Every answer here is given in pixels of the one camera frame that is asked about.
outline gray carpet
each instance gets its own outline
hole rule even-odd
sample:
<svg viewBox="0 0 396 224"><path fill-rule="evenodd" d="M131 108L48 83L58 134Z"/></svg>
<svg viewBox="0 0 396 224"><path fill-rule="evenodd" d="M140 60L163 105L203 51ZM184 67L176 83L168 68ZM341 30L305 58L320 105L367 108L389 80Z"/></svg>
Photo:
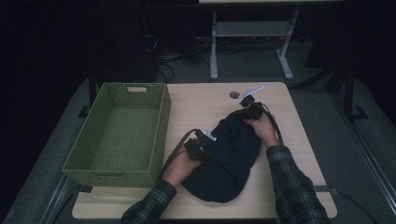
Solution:
<svg viewBox="0 0 396 224"><path fill-rule="evenodd" d="M275 49L279 42L254 42L247 46L248 48L236 53L218 55L219 79L216 82L282 81L292 86L320 71L304 67L310 43L293 42L290 45L287 58L295 75L292 81L287 81L283 77L276 59ZM182 58L167 63L175 70L175 83L209 81L209 67L205 62L208 62L209 54L203 53L199 56L201 59L196 61ZM170 76L169 68L162 66L162 69ZM157 76L155 82L162 81L162 78ZM327 93L324 90L326 81L327 78L323 78L303 91L290 91L321 171L328 185L359 202L378 223L396 223L396 216L362 158L359 145L351 134L337 101L334 101L342 99L343 93ZM395 127L375 104L370 92L359 82L356 83L354 102L355 105L361 105L370 118L357 120L354 125L360 130L389 181L395 186ZM88 103L88 83L84 82L64 111L14 203L10 219L5 223L40 223L62 178L61 169L64 161L83 124L84 119L78 118L78 113ZM65 203L70 195L77 191L77 187L78 184L72 181L65 194L61 195L61 203ZM358 206L345 197L334 194L333 198L338 215L332 223L373 223ZM70 199L55 223L118 223L117 220L74 219L71 211L76 196Z"/></svg>

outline wooden table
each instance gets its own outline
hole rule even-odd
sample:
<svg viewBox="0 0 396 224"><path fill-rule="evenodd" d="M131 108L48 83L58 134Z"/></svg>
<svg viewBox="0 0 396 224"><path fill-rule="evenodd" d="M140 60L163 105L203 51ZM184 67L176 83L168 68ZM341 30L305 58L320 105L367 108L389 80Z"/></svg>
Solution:
<svg viewBox="0 0 396 224"><path fill-rule="evenodd" d="M172 108L165 144L166 161L181 137L191 129L213 130L219 120L241 108L240 100L230 98L230 91L245 91L264 86L253 94L256 102L268 106L276 116L285 145L300 169L315 186L326 182L305 134L289 91L283 83L206 83L168 85ZM81 192L73 209L75 218L121 218L132 204L142 200L149 189L94 187L91 193ZM329 192L318 192L318 198L329 217L336 208ZM177 195L162 216L172 218L277 218L272 178L265 157L265 146L251 169L241 194L229 203L204 202L179 186Z"/></svg>

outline plaid shirt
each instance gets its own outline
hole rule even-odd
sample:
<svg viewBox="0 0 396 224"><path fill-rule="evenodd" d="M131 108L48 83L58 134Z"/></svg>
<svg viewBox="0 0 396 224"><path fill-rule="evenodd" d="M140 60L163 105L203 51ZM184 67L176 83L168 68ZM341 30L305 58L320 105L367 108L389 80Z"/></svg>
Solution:
<svg viewBox="0 0 396 224"><path fill-rule="evenodd" d="M314 185L297 167L290 150L283 146L266 151L276 195L276 211L282 223L330 223L326 210L317 198ZM160 180L139 203L122 216L121 224L151 224L157 222L166 206L176 195L176 189Z"/></svg>

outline small round object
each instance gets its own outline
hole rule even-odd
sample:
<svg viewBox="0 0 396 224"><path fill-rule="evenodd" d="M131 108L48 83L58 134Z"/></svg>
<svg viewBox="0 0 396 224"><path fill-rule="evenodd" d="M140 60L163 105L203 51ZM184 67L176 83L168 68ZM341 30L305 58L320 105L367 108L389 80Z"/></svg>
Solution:
<svg viewBox="0 0 396 224"><path fill-rule="evenodd" d="M241 94L239 92L237 92L237 91L231 91L230 92L230 97L233 98L233 99L238 99L240 95Z"/></svg>

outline black device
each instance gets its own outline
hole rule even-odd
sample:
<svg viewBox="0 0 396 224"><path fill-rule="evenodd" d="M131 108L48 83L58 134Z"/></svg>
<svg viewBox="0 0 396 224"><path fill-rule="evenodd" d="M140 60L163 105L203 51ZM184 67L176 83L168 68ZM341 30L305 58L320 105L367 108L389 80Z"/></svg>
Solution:
<svg viewBox="0 0 396 224"><path fill-rule="evenodd" d="M196 138L190 138L189 141L184 144L190 159L194 161L210 161L212 155L205 151L205 146L212 143L213 140L206 136L201 130L196 130L195 135L197 136Z"/></svg>
<svg viewBox="0 0 396 224"><path fill-rule="evenodd" d="M262 112L264 107L260 102L254 102L255 99L252 95L248 95L241 101L241 106L244 107L239 111L242 119L260 119L262 117Z"/></svg>
<svg viewBox="0 0 396 224"><path fill-rule="evenodd" d="M250 94L244 97L240 105L243 108L237 110L236 112L240 114L242 119L258 120L262 117L262 114L264 113L269 118L269 120L271 120L271 123L274 125L277 137L279 139L279 143L283 146L282 134L280 133L277 123L275 122L274 117L272 116L270 110L266 105L262 104L261 102L255 102L254 97Z"/></svg>

